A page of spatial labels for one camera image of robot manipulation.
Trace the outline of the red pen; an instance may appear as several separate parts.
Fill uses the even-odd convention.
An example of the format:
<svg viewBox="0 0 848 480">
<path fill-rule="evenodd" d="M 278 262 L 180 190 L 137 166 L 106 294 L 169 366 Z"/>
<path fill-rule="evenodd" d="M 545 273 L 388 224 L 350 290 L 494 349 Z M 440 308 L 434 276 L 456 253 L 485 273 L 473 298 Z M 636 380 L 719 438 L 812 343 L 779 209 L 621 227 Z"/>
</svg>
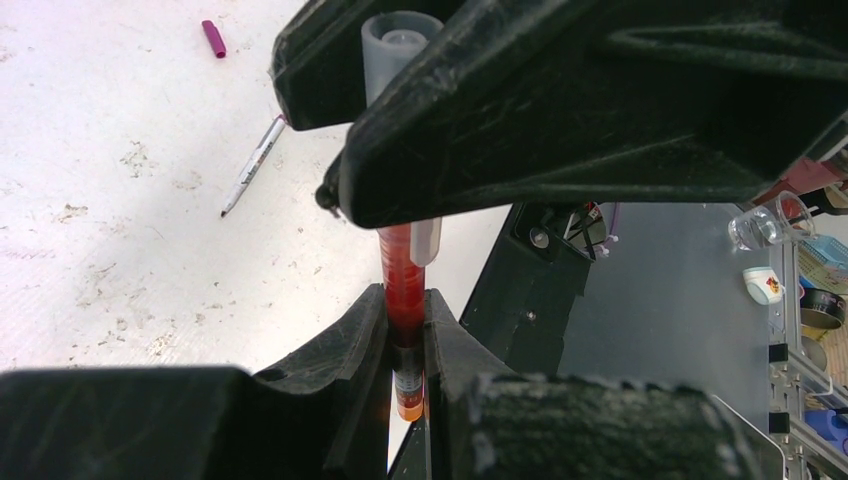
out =
<svg viewBox="0 0 848 480">
<path fill-rule="evenodd" d="M 425 269 L 410 259 L 408 224 L 378 231 L 397 411 L 407 422 L 424 410 L 423 354 Z"/>
</svg>

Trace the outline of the white ceramic cup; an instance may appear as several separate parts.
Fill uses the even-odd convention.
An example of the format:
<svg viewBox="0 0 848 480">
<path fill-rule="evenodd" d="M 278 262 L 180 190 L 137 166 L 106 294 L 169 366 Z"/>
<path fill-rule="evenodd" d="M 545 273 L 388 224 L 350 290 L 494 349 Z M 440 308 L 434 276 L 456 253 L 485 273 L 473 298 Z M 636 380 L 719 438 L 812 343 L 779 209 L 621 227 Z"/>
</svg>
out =
<svg viewBox="0 0 848 480">
<path fill-rule="evenodd" d="M 748 268 L 742 272 L 742 277 L 749 296 L 756 303 L 774 305 L 783 299 L 785 289 L 772 268 Z"/>
</svg>

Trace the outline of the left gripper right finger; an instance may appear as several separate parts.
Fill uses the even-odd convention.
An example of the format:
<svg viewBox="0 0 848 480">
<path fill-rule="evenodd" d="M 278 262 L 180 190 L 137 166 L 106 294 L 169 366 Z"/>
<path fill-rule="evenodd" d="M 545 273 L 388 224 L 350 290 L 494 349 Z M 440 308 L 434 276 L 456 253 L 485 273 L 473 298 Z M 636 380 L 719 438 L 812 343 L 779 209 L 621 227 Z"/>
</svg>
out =
<svg viewBox="0 0 848 480">
<path fill-rule="evenodd" d="M 688 385 L 519 374 L 425 295 L 430 479 L 781 479 L 780 448 Z"/>
</svg>

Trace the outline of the clear glass cup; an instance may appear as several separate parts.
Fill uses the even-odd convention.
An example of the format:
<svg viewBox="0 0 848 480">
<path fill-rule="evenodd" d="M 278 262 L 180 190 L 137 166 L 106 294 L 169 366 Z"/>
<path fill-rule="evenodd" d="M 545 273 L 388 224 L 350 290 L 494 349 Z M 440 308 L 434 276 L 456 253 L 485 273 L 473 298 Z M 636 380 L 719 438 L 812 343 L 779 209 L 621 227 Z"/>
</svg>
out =
<svg viewBox="0 0 848 480">
<path fill-rule="evenodd" d="M 799 196 L 784 191 L 734 217 L 727 227 L 739 250 L 756 251 L 817 236 L 810 211 Z"/>
</svg>

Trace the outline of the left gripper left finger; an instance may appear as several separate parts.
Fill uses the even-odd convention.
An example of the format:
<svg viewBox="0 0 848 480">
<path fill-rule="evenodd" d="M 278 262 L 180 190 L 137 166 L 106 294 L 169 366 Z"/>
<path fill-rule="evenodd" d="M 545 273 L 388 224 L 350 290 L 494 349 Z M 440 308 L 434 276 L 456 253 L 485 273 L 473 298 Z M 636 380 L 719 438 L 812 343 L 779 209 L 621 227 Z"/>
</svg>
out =
<svg viewBox="0 0 848 480">
<path fill-rule="evenodd" d="M 265 369 L 15 370 L 1 377 L 5 479 L 383 479 L 383 288 Z"/>
</svg>

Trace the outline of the magenta pen cap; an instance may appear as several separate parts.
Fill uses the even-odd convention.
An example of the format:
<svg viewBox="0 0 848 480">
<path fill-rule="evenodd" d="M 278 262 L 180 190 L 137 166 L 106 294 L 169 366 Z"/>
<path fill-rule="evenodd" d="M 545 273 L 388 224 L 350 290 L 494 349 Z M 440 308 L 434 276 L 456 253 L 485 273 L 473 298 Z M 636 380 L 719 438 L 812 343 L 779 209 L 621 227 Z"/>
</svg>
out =
<svg viewBox="0 0 848 480">
<path fill-rule="evenodd" d="M 218 59 L 225 58 L 227 48 L 217 26 L 211 20 L 203 20 L 201 27 L 215 57 Z"/>
</svg>

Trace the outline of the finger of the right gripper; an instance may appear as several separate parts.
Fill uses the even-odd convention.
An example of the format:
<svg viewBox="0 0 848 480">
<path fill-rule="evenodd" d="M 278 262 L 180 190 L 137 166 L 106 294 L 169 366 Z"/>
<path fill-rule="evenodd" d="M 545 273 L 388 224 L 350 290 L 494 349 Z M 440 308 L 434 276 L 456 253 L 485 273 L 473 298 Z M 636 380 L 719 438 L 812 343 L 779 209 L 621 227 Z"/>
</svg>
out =
<svg viewBox="0 0 848 480">
<path fill-rule="evenodd" d="M 416 11 L 444 22 L 459 0 L 311 0 L 277 35 L 274 92 L 289 126 L 308 131 L 355 120 L 366 108 L 361 27 L 374 16 Z"/>
<path fill-rule="evenodd" d="M 843 1 L 468 1 L 315 198 L 367 228 L 516 202 L 739 202 L 847 110 Z"/>
</svg>

